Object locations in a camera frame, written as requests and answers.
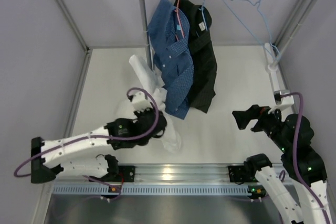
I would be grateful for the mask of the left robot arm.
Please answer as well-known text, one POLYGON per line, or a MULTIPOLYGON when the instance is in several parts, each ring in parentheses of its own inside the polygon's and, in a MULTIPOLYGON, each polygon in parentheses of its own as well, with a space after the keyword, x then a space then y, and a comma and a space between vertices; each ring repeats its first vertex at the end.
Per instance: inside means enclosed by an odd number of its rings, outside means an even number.
POLYGON ((118 118, 89 133, 64 138, 31 140, 30 181, 43 184, 65 176, 88 176, 100 182, 119 182, 124 173, 114 153, 145 146, 161 138, 167 120, 162 112, 145 109, 134 119, 118 118))

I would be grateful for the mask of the white shirt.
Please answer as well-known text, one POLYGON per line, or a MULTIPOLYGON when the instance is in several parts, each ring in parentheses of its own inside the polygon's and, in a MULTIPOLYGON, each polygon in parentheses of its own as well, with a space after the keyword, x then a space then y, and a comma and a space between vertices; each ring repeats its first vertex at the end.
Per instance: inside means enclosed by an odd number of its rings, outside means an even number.
POLYGON ((163 88, 162 80, 155 71, 151 70, 145 59, 138 55, 132 55, 129 64, 133 68, 142 88, 146 90, 155 100, 159 111, 161 111, 167 121, 167 127, 161 137, 163 147, 171 152, 176 153, 181 147, 181 137, 176 131, 171 117, 165 112, 165 102, 167 90, 163 88))

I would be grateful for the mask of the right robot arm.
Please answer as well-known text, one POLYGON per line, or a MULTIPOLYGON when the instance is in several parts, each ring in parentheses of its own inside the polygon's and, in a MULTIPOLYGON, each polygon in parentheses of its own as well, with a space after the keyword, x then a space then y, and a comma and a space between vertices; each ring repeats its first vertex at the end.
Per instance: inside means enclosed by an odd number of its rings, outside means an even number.
POLYGON ((252 132, 264 132, 281 150, 281 162, 291 178, 299 202, 291 197, 266 154, 244 161, 244 174, 262 184, 277 207, 284 223, 331 223, 327 197, 327 172, 322 157, 311 147, 314 131, 302 112, 282 118, 279 109, 252 105, 246 111, 233 111, 240 130, 252 120, 252 132))

